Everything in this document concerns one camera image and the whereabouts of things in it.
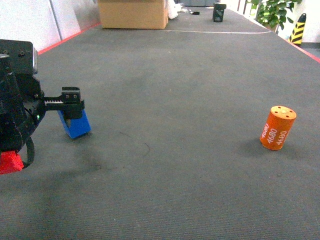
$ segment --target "cardboard box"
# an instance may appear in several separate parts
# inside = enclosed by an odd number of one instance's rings
[[[167,0],[98,0],[103,28],[164,29]]]

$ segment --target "green leaf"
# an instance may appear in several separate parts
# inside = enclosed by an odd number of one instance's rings
[[[251,0],[251,3],[254,5],[258,5],[259,4],[259,0]]]
[[[262,4],[262,5],[260,5],[259,9],[261,12],[263,12],[266,9],[266,6]]]
[[[291,23],[291,24],[294,23],[294,21],[293,21],[290,17],[288,17],[288,21],[289,21],[289,23]]]
[[[279,25],[280,25],[282,30],[285,28],[285,25],[282,22],[280,22]]]
[[[275,20],[270,21],[270,27],[271,28],[274,28],[277,25],[278,25],[278,21],[275,21]]]
[[[280,16],[279,22],[285,23],[287,21],[287,18],[285,16]]]
[[[287,4],[285,2],[279,3],[278,8],[279,9],[285,9],[287,7]]]
[[[286,16],[287,15],[287,11],[286,10],[284,10],[284,9],[280,9],[279,11],[278,11],[278,15],[279,16]]]
[[[294,7],[295,7],[295,3],[294,3],[294,2],[291,2],[291,3],[289,4],[289,9],[290,9],[291,12],[292,12],[292,9],[294,9]]]

